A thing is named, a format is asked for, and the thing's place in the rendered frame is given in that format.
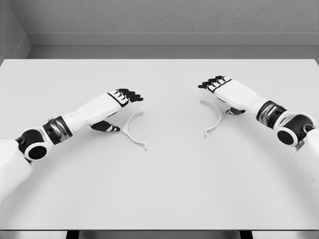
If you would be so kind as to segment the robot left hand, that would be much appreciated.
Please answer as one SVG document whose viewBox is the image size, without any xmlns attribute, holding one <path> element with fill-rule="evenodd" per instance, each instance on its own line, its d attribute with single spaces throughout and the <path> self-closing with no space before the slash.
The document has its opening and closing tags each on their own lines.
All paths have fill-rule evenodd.
<svg viewBox="0 0 319 239">
<path fill-rule="evenodd" d="M 94 98 L 84 106 L 86 124 L 91 129 L 101 132 L 118 132 L 118 126 L 105 121 L 120 109 L 133 102 L 143 101 L 144 98 L 129 89 L 116 89 Z"/>
</svg>

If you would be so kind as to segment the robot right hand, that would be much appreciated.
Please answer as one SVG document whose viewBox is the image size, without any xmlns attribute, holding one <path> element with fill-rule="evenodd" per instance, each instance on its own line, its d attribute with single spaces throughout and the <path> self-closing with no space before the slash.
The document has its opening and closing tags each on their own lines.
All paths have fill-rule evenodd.
<svg viewBox="0 0 319 239">
<path fill-rule="evenodd" d="M 241 115 L 248 109 L 250 97 L 255 97 L 253 90 L 237 80 L 226 76 L 215 76 L 198 85 L 200 89 L 206 89 L 213 93 L 216 98 L 228 104 L 226 111 L 229 115 Z"/>
</svg>

